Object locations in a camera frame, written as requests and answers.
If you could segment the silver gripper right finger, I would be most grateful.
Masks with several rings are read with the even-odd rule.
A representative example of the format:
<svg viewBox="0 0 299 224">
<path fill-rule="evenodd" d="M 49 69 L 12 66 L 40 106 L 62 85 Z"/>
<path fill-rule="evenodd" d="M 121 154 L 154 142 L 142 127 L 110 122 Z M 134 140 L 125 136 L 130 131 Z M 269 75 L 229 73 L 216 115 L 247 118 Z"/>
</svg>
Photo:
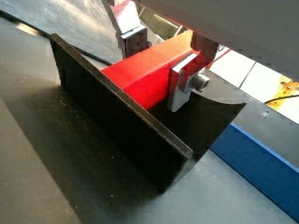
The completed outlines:
<svg viewBox="0 0 299 224">
<path fill-rule="evenodd" d="M 203 92 L 209 78 L 203 74 L 213 61 L 219 44 L 199 33 L 190 35 L 190 52 L 172 67 L 169 73 L 166 108 L 176 112 L 186 103 L 194 89 Z"/>
</svg>

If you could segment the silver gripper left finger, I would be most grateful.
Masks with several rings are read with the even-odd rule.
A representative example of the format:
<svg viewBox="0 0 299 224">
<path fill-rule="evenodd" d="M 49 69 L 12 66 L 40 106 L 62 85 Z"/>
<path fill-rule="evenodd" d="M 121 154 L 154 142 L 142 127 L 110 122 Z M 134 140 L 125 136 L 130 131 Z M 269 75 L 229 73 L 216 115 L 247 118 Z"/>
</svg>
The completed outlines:
<svg viewBox="0 0 299 224">
<path fill-rule="evenodd" d="M 141 25 L 132 0 L 101 1 L 116 29 L 117 46 L 125 59 L 148 48 L 146 28 Z"/>
</svg>

